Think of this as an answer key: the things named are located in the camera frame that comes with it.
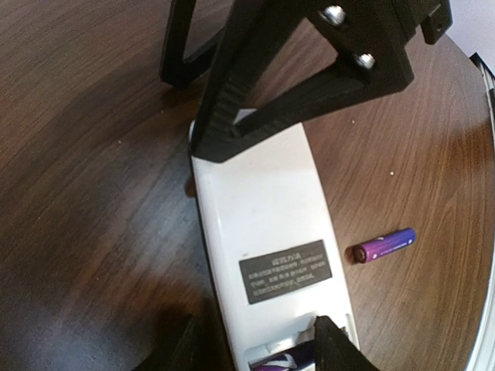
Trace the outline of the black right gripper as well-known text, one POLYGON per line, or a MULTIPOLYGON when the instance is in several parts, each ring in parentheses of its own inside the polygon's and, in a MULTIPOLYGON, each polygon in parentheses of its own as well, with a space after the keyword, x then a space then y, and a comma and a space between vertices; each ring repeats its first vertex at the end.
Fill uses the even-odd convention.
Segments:
POLYGON ((425 43, 434 45, 452 25, 449 0, 396 0, 394 9, 407 41, 421 26, 425 43))

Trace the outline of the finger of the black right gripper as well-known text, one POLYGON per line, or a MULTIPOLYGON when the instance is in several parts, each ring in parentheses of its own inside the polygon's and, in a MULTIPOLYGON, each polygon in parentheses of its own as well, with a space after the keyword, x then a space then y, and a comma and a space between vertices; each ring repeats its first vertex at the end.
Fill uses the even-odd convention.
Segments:
POLYGON ((188 87, 211 68, 224 33, 224 29, 221 29, 192 54, 185 56, 195 7, 195 0, 173 0, 170 5, 159 77, 162 82, 177 89, 188 87))
POLYGON ((406 1, 236 1, 213 60, 191 152, 221 163, 300 122, 405 89, 413 72, 405 47, 415 31, 406 1), (336 50, 335 61, 243 119, 237 112, 279 50, 308 19, 336 50))

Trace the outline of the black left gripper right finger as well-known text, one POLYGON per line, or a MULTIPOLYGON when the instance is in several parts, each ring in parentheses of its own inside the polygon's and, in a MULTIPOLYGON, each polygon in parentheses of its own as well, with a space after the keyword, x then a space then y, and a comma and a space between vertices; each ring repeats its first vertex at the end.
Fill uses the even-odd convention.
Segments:
POLYGON ((379 371, 328 316, 315 320, 315 364, 320 371, 379 371))

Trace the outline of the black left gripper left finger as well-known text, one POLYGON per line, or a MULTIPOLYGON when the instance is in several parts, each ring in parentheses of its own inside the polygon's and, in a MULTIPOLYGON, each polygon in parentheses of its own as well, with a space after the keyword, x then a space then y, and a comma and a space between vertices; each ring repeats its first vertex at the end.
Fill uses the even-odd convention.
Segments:
POLYGON ((224 331, 216 320, 182 315, 159 323, 153 350, 135 370, 233 370, 224 331))

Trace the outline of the purple battery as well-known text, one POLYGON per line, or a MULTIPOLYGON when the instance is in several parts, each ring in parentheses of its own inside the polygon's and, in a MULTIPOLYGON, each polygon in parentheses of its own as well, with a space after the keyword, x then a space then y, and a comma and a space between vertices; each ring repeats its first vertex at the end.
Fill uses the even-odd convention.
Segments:
POLYGON ((257 361, 250 365, 254 371, 315 370, 314 341, 304 342, 293 348, 257 361))
POLYGON ((412 228, 398 230, 374 240, 359 243, 352 248, 353 258, 359 264, 369 263, 397 250, 408 247, 416 241, 416 232, 412 228))

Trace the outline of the white remote control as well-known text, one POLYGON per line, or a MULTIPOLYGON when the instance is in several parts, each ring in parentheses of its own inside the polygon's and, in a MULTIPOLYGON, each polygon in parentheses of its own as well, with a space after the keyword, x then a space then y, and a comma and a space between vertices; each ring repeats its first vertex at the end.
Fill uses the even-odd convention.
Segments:
POLYGON ((357 330, 340 250, 302 124, 214 163, 193 158, 201 225, 238 370, 313 341, 328 316, 357 330))

